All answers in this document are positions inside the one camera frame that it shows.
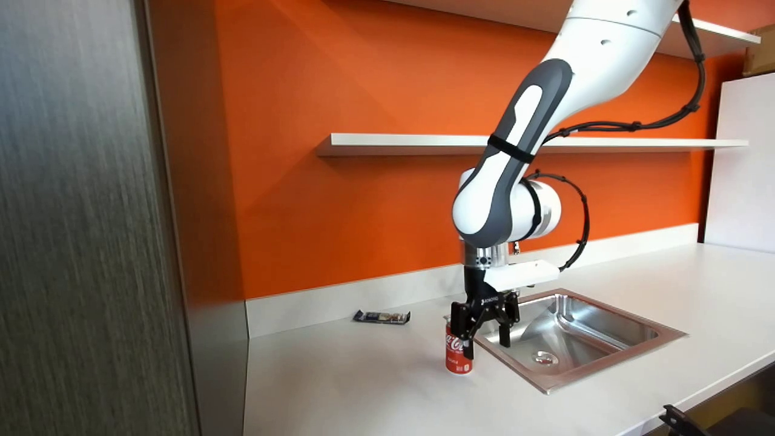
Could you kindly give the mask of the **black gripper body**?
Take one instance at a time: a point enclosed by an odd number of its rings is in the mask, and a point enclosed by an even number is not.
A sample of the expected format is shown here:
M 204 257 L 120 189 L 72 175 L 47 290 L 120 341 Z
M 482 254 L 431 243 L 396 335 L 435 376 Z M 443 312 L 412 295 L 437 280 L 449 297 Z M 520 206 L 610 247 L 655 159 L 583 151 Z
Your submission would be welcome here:
M 504 245 L 495 247 L 464 247 L 464 303 L 480 306 L 487 320 L 498 320 L 498 301 L 504 294 L 514 290 L 495 290 L 487 274 L 495 267 L 505 264 L 509 249 Z

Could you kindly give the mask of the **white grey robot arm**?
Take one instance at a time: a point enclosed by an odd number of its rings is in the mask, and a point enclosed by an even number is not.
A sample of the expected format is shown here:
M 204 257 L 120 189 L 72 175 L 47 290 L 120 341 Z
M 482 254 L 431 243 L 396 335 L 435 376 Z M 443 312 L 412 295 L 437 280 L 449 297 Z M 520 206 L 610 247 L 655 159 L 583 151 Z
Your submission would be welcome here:
M 681 19 L 699 62 L 694 95 L 681 108 L 654 120 L 561 125 L 563 119 L 620 97 L 641 76 L 672 16 Z M 454 193 L 452 226 L 464 247 L 488 249 L 514 239 L 511 191 L 550 137 L 575 131 L 663 129 L 693 113 L 704 90 L 702 62 L 689 0 L 572 0 L 554 43 L 509 100 L 482 159 Z

